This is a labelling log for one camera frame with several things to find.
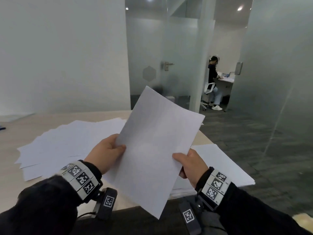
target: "office room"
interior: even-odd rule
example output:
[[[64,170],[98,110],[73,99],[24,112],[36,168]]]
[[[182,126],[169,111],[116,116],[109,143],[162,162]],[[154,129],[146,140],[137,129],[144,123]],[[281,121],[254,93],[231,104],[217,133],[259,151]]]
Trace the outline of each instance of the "office room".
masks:
[[[311,234],[312,10],[0,0],[0,233]]]

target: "door handle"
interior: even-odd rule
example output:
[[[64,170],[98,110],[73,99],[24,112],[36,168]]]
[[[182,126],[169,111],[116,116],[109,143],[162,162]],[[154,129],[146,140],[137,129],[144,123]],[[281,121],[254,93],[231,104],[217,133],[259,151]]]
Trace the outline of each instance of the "door handle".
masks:
[[[165,71],[169,70],[169,66],[174,65],[173,63],[169,63],[169,62],[165,62],[164,67],[165,67]]]

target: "person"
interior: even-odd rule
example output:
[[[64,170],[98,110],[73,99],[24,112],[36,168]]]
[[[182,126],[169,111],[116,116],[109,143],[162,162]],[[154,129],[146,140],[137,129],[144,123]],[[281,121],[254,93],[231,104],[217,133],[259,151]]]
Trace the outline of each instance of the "person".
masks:
[[[214,79],[219,78],[216,71],[216,65],[219,62],[219,58],[217,56],[213,56],[209,61],[209,83],[213,83]],[[223,93],[218,90],[216,85],[213,88],[213,91],[210,93],[210,102],[209,106],[212,107],[212,110],[222,110],[222,108],[219,106],[222,100]]]
[[[115,145],[117,136],[115,134],[103,139],[84,161],[78,161],[97,180],[101,179],[126,149],[124,145]],[[200,194],[215,170],[208,167],[192,149],[187,155],[175,153],[172,157],[182,164],[179,175],[188,178]],[[67,177],[54,175],[24,189],[18,196],[16,205],[0,214],[0,234],[67,235],[77,219],[77,206],[83,202],[81,194],[76,192]],[[215,212],[220,215],[220,222],[228,234],[311,234],[287,214],[272,209],[233,183],[229,185]]]

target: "left hand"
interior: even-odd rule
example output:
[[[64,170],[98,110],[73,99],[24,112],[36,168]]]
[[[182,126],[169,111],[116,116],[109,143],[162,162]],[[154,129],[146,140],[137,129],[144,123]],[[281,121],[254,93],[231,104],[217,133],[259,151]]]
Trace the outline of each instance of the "left hand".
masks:
[[[101,140],[85,158],[85,162],[90,162],[95,165],[100,172],[105,174],[115,161],[123,155],[126,146],[116,146],[115,140],[118,134],[113,134],[108,138]]]

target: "hand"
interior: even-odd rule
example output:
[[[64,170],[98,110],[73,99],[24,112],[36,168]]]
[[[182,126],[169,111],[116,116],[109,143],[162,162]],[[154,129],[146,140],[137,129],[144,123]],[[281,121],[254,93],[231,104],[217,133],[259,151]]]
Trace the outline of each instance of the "hand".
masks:
[[[85,158],[85,162],[95,165],[100,172],[105,174],[126,150],[126,146],[116,146],[115,140],[118,134],[113,134],[108,138],[101,140]]]
[[[188,154],[174,153],[173,158],[182,164],[180,177],[188,178],[193,188],[196,188],[201,176],[209,169],[199,154],[190,149]]]

